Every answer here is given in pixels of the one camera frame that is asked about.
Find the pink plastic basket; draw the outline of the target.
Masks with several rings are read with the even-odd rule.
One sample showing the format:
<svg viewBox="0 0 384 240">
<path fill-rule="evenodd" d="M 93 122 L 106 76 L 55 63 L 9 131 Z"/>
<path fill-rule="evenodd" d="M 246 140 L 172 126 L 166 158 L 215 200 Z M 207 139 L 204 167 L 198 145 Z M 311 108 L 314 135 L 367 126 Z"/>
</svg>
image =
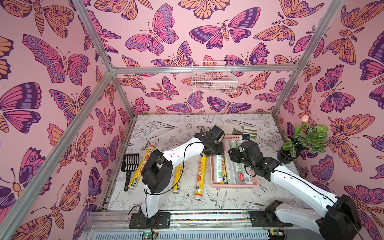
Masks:
<svg viewBox="0 0 384 240">
<path fill-rule="evenodd" d="M 224 153 L 210 158 L 211 185 L 214 188 L 255 188 L 259 186 L 257 177 L 252 177 L 253 171 L 240 163 L 230 160 L 229 150 L 241 142 L 240 135 L 226 135 L 223 140 Z"/>
</svg>

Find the yellow blue label roll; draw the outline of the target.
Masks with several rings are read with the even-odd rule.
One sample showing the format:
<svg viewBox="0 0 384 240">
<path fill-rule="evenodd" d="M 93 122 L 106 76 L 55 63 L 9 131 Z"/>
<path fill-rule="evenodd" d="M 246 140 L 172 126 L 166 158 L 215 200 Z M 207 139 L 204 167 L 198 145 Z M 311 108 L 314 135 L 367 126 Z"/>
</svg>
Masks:
<svg viewBox="0 0 384 240">
<path fill-rule="evenodd" d="M 173 194 L 179 194 L 181 190 L 181 177 L 183 175 L 184 165 L 180 164 L 176 168 Z"/>
</svg>

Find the yellow red wrap roll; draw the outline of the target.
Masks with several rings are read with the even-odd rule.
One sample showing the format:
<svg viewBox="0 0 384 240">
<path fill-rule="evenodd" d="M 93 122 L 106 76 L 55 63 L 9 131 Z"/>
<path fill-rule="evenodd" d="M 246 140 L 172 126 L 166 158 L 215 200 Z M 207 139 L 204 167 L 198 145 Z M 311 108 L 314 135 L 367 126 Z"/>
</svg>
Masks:
<svg viewBox="0 0 384 240">
<path fill-rule="evenodd" d="M 195 200 L 201 201 L 203 199 L 203 189 L 204 189 L 204 178 L 205 178 L 205 170 L 206 170 L 207 157 L 202 156 L 200 159 L 196 192 L 195 192 Z"/>
</svg>

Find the white green wrap roll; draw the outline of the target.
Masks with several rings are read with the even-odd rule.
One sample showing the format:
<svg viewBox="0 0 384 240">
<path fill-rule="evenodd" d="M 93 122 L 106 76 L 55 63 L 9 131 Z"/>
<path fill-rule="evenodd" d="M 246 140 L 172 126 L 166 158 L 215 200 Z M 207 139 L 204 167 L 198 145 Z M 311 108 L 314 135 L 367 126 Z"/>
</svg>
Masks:
<svg viewBox="0 0 384 240">
<path fill-rule="evenodd" d="M 251 173 L 250 168 L 249 168 L 249 167 L 246 167 L 244 164 L 241 164 L 241 163 L 239 163 L 238 165 L 239 165 L 239 166 L 241 167 L 241 169 L 242 169 L 245 184 L 247 184 L 247 185 L 253 185 L 254 182 L 253 182 L 253 177 L 250 175 L 250 173 Z"/>
</svg>

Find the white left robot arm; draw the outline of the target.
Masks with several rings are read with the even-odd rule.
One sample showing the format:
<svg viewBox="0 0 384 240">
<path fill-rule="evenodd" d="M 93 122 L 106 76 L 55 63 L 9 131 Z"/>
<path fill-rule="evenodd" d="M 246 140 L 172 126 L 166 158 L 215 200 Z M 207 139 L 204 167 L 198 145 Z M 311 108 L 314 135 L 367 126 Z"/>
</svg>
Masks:
<svg viewBox="0 0 384 240">
<path fill-rule="evenodd" d="M 213 126 L 209 131 L 195 134 L 189 141 L 172 150 L 154 150 L 141 172 L 145 191 L 141 213 L 147 219 L 157 215 L 160 196 L 167 192 L 174 169 L 195 156 L 222 155 L 224 137 L 225 132 Z"/>
</svg>

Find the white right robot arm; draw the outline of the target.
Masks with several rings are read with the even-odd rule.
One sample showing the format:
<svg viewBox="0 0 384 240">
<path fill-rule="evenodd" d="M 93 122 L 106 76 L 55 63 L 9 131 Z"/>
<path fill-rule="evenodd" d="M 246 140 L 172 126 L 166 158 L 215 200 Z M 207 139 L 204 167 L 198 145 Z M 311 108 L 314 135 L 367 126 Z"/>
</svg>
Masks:
<svg viewBox="0 0 384 240">
<path fill-rule="evenodd" d="M 353 240 L 360 234 L 362 222 L 356 204 L 348 196 L 339 197 L 322 190 L 277 159 L 264 157 L 253 141 L 242 142 L 240 147 L 231 148 L 228 154 L 232 162 L 244 164 L 256 176 L 285 188 L 310 206 L 310 209 L 301 209 L 274 201 L 266 208 L 271 220 L 311 230 L 325 240 Z"/>
</svg>

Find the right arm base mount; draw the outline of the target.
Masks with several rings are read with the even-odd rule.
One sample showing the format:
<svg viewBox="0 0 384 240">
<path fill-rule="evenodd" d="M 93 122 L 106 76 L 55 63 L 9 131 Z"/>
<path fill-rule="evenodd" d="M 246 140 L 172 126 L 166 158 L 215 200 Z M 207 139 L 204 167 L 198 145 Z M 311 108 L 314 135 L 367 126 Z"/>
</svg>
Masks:
<svg viewBox="0 0 384 240">
<path fill-rule="evenodd" d="M 251 210 L 247 212 L 247 218 L 251 221 L 252 227 L 292 227 L 293 224 L 281 222 L 277 215 L 276 210 L 283 202 L 273 201 L 263 210 Z"/>
</svg>

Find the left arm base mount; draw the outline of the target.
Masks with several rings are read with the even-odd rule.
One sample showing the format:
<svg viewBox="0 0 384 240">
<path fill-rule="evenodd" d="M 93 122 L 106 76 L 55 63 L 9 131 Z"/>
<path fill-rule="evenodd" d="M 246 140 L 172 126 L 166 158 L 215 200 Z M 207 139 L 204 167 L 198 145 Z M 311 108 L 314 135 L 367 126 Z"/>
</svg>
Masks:
<svg viewBox="0 0 384 240">
<path fill-rule="evenodd" d="M 158 212 L 151 218 L 147 218 L 140 209 L 137 213 L 132 213 L 130 217 L 130 229 L 169 229 L 171 223 L 171 213 Z"/>
</svg>

